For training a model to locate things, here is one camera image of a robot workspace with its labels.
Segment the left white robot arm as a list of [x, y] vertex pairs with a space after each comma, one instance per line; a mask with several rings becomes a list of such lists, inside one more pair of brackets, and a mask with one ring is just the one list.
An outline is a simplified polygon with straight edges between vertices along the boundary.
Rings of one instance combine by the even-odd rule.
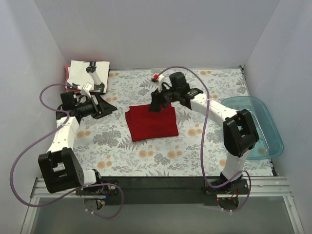
[[39, 155], [38, 163], [48, 192], [56, 193], [80, 186], [98, 195], [104, 184], [96, 169], [83, 170], [73, 147], [80, 122], [84, 117], [99, 119], [112, 114], [117, 108], [99, 94], [80, 102], [74, 91], [60, 94], [62, 104], [57, 108], [56, 131], [46, 153]]

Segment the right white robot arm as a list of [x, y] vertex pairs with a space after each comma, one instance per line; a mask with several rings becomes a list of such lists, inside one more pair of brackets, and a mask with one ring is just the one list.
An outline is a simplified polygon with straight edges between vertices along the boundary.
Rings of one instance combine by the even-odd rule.
[[179, 102], [188, 109], [203, 114], [205, 120], [212, 120], [222, 127], [223, 143], [227, 150], [226, 164], [219, 179], [210, 182], [204, 177], [208, 191], [223, 191], [233, 193], [242, 180], [243, 167], [250, 151], [259, 141], [259, 135], [251, 113], [231, 109], [211, 100], [208, 92], [191, 88], [183, 73], [176, 72], [169, 76], [171, 84], [164, 81], [159, 73], [151, 79], [157, 84], [151, 93], [150, 112], [161, 112], [172, 102]]

